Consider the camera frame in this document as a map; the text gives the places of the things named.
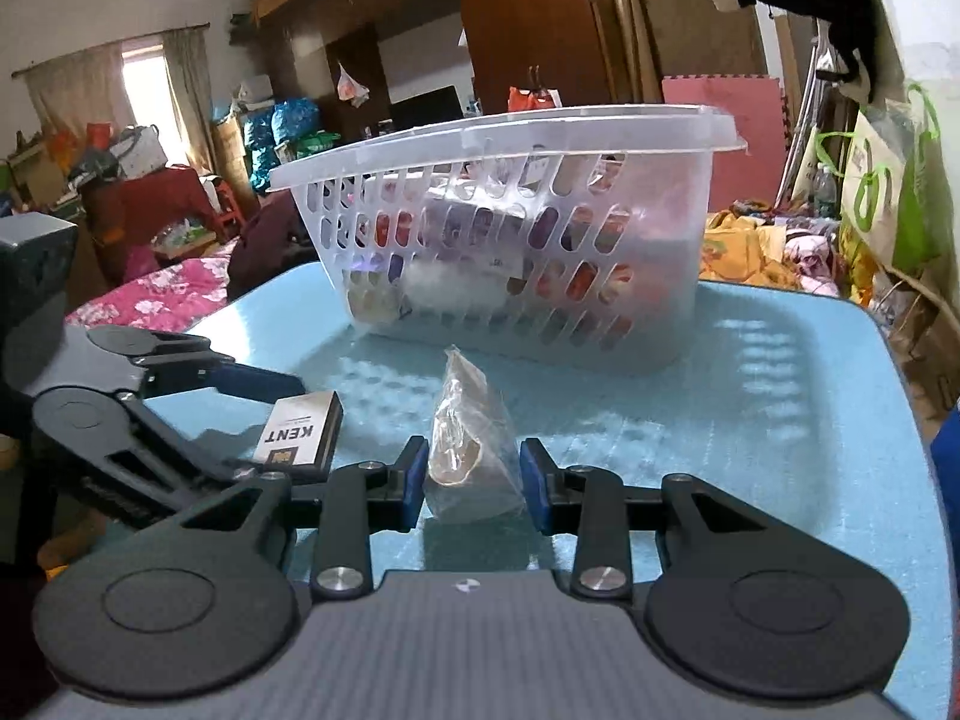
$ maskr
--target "pink floral bedsheet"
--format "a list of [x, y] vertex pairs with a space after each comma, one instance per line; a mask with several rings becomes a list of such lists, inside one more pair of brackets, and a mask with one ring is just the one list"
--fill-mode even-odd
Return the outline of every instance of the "pink floral bedsheet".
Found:
[[229, 251], [185, 260], [141, 276], [102, 298], [90, 300], [66, 317], [72, 324], [122, 324], [181, 333], [227, 305]]

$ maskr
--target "curtain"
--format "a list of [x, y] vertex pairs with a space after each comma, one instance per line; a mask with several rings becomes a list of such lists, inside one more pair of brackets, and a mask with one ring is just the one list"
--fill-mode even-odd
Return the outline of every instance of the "curtain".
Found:
[[174, 29], [162, 35], [176, 128], [184, 142], [190, 167], [200, 175], [217, 172], [210, 132], [213, 94], [210, 91], [210, 69], [206, 64], [204, 31]]
[[48, 137], [69, 130], [83, 143], [89, 122], [110, 122], [115, 131], [136, 124], [118, 44], [51, 59], [27, 70], [24, 80]]

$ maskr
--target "blue gripper pad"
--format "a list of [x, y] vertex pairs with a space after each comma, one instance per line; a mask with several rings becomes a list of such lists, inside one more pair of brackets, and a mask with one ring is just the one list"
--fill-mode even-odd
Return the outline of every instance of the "blue gripper pad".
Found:
[[544, 466], [554, 466], [544, 446], [537, 439], [527, 439], [520, 445], [520, 480], [523, 483], [523, 497], [527, 502], [527, 511], [534, 527], [544, 534], [553, 535], [553, 518], [550, 514], [550, 502], [546, 494], [546, 475]]
[[403, 480], [403, 527], [413, 530], [424, 507], [424, 481], [426, 464], [430, 454], [430, 442], [426, 439], [411, 439], [407, 442], [404, 454], [413, 452], [414, 458], [406, 470]]
[[238, 362], [221, 362], [208, 372], [206, 384], [224, 395], [275, 403], [285, 397], [306, 394], [304, 382], [289, 373], [263, 370]]

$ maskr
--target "light blue table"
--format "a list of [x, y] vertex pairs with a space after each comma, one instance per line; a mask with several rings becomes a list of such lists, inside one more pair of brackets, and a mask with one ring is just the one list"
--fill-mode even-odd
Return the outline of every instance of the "light blue table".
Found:
[[[928, 455], [880, 332], [850, 303], [701, 285], [688, 357], [635, 379], [469, 357], [499, 386], [519, 437], [560, 466], [606, 466], [628, 484], [686, 471], [875, 565], [909, 603], [911, 631], [889, 694], [918, 720], [947, 717], [953, 590], [942, 506]], [[240, 362], [336, 389], [336, 463], [392, 461], [429, 436], [445, 356], [438, 347], [359, 336], [319, 264], [289, 271], [197, 325]], [[215, 391], [151, 405], [222, 456], [253, 451], [269, 408]], [[292, 570], [305, 574], [310, 533]], [[523, 518], [373, 537], [373, 567], [569, 568], [572, 536], [543, 538]], [[637, 581], [659, 575], [652, 535], [632, 538]]]

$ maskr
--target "white laundry basket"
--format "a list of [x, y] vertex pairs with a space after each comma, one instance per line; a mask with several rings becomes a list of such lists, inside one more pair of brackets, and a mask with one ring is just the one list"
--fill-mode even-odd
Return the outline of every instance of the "white laundry basket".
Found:
[[733, 117], [611, 105], [418, 127], [277, 167], [354, 322], [638, 372], [685, 347]]

